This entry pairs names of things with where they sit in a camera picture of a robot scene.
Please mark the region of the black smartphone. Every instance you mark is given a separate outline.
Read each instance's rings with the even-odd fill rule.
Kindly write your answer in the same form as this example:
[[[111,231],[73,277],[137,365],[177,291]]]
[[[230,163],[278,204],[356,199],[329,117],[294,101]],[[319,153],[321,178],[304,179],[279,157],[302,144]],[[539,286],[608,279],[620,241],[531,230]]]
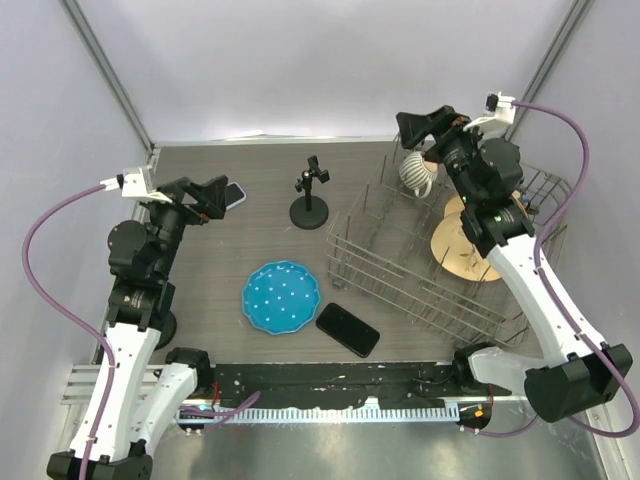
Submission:
[[[316,326],[360,358],[367,358],[380,340],[375,328],[334,302],[323,309]]]

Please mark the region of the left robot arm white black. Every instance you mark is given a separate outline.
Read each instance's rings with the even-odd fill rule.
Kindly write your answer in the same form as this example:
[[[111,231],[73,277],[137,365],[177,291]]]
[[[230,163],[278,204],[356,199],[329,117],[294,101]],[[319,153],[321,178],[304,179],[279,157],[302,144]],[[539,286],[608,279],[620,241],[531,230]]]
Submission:
[[[206,352],[176,347],[147,395],[140,389],[153,352],[176,333],[169,281],[184,231],[226,213],[226,176],[204,184],[187,177],[153,188],[132,173],[116,184],[143,202],[147,221],[123,221],[109,233],[114,284],[108,299],[103,359],[85,417],[70,447],[53,454],[51,479],[148,479],[153,454],[188,397],[205,397],[214,370]]]

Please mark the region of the lavender smartphone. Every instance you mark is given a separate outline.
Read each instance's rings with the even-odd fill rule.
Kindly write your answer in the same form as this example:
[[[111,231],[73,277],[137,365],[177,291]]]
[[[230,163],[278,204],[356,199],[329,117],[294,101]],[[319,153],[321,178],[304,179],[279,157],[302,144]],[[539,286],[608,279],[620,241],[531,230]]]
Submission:
[[[231,210],[242,204],[247,199],[244,189],[237,183],[231,182],[225,189],[226,210]]]

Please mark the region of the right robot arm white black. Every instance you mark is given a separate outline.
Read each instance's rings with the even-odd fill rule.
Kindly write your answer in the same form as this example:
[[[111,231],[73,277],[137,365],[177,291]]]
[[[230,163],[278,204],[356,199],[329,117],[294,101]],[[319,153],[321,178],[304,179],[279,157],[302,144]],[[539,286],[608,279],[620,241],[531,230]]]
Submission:
[[[444,167],[463,203],[465,237],[509,288],[541,347],[539,359],[480,344],[458,351],[451,380],[465,395],[486,384],[527,398],[539,418],[555,423],[633,394],[625,381],[633,358],[612,345],[573,302],[542,252],[542,240],[563,214],[558,209],[537,232],[513,193],[524,178],[520,149],[487,132],[512,123],[516,100],[493,99],[475,120],[445,105],[426,115],[396,116],[403,149],[427,137],[422,156]]]

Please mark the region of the striped ceramic mug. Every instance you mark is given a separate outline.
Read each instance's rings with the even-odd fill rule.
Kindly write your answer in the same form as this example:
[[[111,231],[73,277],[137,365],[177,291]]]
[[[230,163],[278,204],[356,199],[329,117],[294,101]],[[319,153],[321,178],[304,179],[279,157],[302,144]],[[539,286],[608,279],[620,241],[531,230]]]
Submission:
[[[422,151],[414,151],[401,162],[399,177],[416,198],[424,199],[430,194],[438,171],[437,163],[428,161]]]

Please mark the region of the black phone stand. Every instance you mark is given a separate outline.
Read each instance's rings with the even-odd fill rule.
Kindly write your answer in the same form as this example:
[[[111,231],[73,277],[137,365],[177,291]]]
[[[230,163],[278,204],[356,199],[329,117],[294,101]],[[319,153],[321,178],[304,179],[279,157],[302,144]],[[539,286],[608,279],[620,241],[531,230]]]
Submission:
[[[312,183],[318,179],[321,184],[330,180],[327,170],[322,170],[316,155],[307,159],[308,168],[301,173],[301,178],[297,180],[295,189],[304,196],[292,202],[289,208],[291,222],[298,228],[304,230],[315,230],[325,224],[329,217],[327,203],[320,197],[312,194]]]

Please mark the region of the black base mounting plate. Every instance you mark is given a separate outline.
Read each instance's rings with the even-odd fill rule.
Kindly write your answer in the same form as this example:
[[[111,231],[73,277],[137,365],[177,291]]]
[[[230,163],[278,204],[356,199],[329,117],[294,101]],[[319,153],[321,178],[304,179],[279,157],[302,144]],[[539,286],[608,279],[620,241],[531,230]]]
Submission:
[[[507,397],[501,387],[465,387],[449,364],[434,362],[217,364],[209,383],[188,396],[237,407],[251,394],[256,408],[342,410],[370,398],[384,409],[437,407],[449,397]]]

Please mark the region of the beige plate with leaves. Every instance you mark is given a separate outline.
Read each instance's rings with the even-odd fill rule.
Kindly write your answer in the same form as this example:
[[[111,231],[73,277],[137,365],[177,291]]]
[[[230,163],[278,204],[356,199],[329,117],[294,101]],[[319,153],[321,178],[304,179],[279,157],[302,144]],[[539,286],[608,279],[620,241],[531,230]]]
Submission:
[[[476,247],[466,238],[458,212],[443,218],[431,236],[431,251],[449,273],[472,282],[501,278]]]

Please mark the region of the blue dotted plate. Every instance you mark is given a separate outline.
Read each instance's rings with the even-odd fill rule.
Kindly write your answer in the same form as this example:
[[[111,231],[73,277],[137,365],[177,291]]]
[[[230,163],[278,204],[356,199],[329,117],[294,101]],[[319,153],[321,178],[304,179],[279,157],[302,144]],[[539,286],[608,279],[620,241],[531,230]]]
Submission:
[[[314,275],[286,260],[254,271],[241,292],[242,311],[251,326],[270,335],[298,332],[315,318],[320,303]]]

